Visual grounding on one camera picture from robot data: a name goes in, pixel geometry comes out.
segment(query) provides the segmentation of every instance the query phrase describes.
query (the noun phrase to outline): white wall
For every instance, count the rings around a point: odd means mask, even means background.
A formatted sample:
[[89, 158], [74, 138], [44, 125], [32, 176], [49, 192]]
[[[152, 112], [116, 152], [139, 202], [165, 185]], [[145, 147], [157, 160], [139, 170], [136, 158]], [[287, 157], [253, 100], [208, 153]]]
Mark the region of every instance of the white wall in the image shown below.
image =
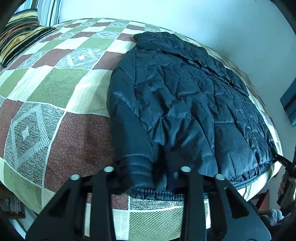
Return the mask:
[[[209, 46], [246, 72], [273, 118], [284, 156], [292, 159], [292, 128], [280, 97], [296, 77], [296, 36], [269, 0], [63, 0], [60, 22], [121, 18], [154, 24]], [[280, 176], [268, 184], [276, 207]]]

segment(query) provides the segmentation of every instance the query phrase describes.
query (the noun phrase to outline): bedsheet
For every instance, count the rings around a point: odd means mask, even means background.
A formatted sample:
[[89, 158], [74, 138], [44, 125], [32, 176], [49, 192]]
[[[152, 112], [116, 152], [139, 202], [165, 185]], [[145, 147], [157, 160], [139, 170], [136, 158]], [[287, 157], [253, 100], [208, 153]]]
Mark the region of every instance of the bedsheet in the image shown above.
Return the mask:
[[[110, 76], [135, 46], [133, 35], [145, 31], [176, 34], [233, 70], [246, 84], [282, 155], [273, 121], [247, 75], [207, 46], [168, 29], [121, 19], [76, 19], [54, 27], [56, 32], [0, 68], [0, 180], [34, 212], [41, 212], [71, 174], [88, 176], [112, 164], [106, 108]], [[280, 167], [275, 163], [239, 193], [250, 199]], [[209, 227], [208, 201], [204, 203]], [[90, 208], [89, 198], [86, 235]], [[171, 240], [180, 235], [183, 202], [123, 194], [112, 195], [112, 208], [119, 240]]]

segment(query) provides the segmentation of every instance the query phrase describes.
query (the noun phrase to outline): white diamond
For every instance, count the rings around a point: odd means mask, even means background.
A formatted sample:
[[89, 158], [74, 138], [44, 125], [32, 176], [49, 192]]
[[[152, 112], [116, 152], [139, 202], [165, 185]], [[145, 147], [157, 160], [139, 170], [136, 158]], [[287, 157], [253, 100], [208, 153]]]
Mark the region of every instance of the white diamond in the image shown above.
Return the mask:
[[27, 128], [22, 131], [22, 140], [24, 141], [29, 135], [29, 127], [27, 126]]

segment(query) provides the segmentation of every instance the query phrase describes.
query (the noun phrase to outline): checkered bedsheet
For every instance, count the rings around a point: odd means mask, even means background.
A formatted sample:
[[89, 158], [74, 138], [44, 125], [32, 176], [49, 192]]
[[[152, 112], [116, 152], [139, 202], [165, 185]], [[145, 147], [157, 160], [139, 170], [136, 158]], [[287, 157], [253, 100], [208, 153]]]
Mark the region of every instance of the checkered bedsheet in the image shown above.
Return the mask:
[[[176, 34], [233, 70], [246, 84], [281, 153], [272, 119], [248, 77], [207, 46], [158, 26], [121, 19], [77, 19], [54, 27], [56, 32], [0, 69], [0, 180], [36, 213], [71, 174], [88, 176], [111, 165], [106, 108], [110, 76], [135, 46], [133, 35], [145, 31]], [[182, 202], [124, 194], [113, 195], [112, 205], [119, 240], [171, 240], [180, 235]], [[87, 235], [90, 206], [89, 199]], [[205, 211], [209, 226], [207, 200]]]

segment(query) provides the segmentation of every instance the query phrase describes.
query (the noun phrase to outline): hand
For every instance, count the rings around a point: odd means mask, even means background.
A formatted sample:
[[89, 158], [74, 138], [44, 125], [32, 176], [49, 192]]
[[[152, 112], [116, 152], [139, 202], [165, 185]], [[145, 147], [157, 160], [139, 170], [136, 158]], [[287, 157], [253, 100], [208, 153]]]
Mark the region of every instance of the hand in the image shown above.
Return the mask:
[[[286, 186], [286, 184], [283, 181], [284, 175], [281, 177], [281, 183], [279, 186], [279, 191], [278, 191], [278, 196], [281, 196], [282, 194], [284, 194], [284, 188]], [[296, 193], [296, 178], [293, 177], [289, 177], [289, 182], [292, 185], [292, 189], [291, 192], [289, 193], [289, 197], [287, 199], [287, 202], [285, 203], [285, 206], [290, 205], [293, 201], [295, 201], [295, 193]]]

